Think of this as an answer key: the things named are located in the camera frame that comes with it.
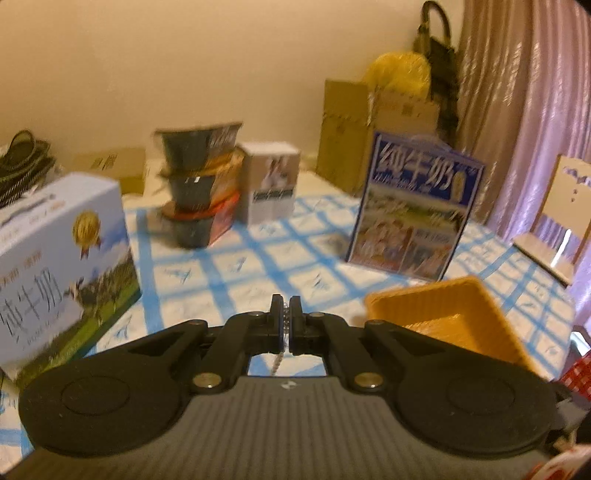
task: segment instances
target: small white box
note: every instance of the small white box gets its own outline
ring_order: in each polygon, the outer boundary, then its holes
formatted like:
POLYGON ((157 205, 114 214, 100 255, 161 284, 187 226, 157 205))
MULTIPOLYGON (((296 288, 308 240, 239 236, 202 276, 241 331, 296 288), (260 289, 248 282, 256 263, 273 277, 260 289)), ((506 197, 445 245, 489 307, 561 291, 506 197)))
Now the small white box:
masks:
POLYGON ((245 142, 237 218, 248 225, 291 216, 300 151, 286 142, 245 142))

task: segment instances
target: white wall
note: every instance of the white wall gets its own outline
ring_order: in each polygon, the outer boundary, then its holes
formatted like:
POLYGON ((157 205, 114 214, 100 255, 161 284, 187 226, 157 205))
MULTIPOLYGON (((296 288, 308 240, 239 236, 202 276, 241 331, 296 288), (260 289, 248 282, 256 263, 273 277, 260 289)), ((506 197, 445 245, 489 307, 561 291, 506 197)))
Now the white wall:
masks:
MULTIPOLYGON (((457 45, 463 0, 440 1, 457 45)), ((238 119, 243 140, 313 152, 325 78, 409 50, 422 3, 0 0, 0 145, 28 127, 65 157, 154 154, 156 127, 238 119)))

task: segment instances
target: chair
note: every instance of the chair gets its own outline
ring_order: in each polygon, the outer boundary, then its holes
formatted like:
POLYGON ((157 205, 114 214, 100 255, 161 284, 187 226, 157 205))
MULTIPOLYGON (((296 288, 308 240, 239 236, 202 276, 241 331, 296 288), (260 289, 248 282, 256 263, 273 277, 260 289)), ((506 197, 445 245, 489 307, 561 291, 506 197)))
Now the chair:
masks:
POLYGON ((573 282, 574 264, 583 252, 590 233, 591 164, 578 158, 559 155, 550 185, 531 230, 529 233, 516 236, 513 239, 513 245, 568 286, 573 282), (564 239, 558 250, 545 244, 533 234, 542 215, 546 215, 566 228, 564 239), (572 262, 563 256, 571 234, 581 240, 572 262))

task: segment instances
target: red checkered container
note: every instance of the red checkered container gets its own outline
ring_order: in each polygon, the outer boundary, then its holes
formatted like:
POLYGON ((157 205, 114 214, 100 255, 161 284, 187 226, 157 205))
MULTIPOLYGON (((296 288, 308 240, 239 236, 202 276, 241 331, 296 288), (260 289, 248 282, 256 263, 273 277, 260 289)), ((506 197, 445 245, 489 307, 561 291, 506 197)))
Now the red checkered container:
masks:
POLYGON ((591 351, 577 360, 560 381, 591 401, 591 351))

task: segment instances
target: table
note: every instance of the table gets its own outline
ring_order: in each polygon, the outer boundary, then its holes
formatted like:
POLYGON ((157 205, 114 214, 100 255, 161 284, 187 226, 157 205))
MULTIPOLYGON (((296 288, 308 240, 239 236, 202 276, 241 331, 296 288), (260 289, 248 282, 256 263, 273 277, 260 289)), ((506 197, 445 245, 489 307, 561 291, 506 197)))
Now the table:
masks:
MULTIPOLYGON (((294 216, 246 228, 235 225, 210 248, 184 251, 174 244, 153 205, 167 192, 128 199, 126 221, 137 262, 142 299, 98 342, 91 353, 140 338, 190 318, 222 325, 229 316, 267 310, 273 293, 299 294, 304 311, 343 316, 351 325, 366 319, 369 291, 413 286, 420 280, 345 264, 341 258, 358 200, 339 193, 311 173, 301 176, 294 216)), ((503 243, 482 225, 469 222, 446 278, 478 275, 523 341, 540 375, 561 371, 574 322, 570 296, 541 267, 503 243)), ((251 362, 251 375, 269 375, 273 355, 251 362)), ((313 356, 286 355, 278 375, 324 375, 313 356)), ((17 392, 5 382, 0 393, 0 472, 31 446, 21 430, 17 392)))

